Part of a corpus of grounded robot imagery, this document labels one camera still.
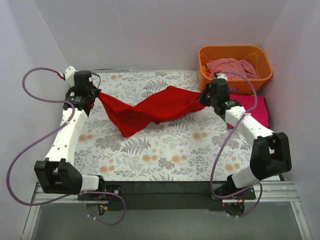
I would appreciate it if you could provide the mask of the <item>red t shirt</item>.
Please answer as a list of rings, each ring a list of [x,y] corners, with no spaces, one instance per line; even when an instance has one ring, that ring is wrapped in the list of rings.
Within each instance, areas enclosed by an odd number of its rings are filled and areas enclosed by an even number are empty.
[[[98,99],[111,122],[117,126],[122,136],[128,138],[150,123],[158,125],[203,110],[205,106],[198,102],[199,96],[199,92],[168,86],[135,106],[102,92]]]

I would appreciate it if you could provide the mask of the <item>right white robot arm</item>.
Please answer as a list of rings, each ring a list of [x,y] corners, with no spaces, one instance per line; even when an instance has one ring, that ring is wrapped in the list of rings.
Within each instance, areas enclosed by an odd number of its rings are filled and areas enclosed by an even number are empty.
[[[246,191],[261,180],[287,173],[292,169],[289,138],[260,124],[238,101],[230,98],[227,80],[214,78],[207,83],[198,102],[213,107],[214,112],[244,136],[251,145],[249,166],[227,177],[218,188],[209,184],[217,199],[227,199]]]

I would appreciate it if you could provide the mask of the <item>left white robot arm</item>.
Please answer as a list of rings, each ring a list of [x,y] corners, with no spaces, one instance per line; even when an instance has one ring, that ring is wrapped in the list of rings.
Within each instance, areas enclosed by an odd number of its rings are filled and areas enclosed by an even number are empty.
[[[100,90],[93,84],[93,72],[69,66],[63,73],[70,89],[63,105],[62,129],[57,132],[44,160],[34,171],[42,190],[49,194],[77,195],[99,189],[100,177],[81,174],[74,167],[76,146]]]

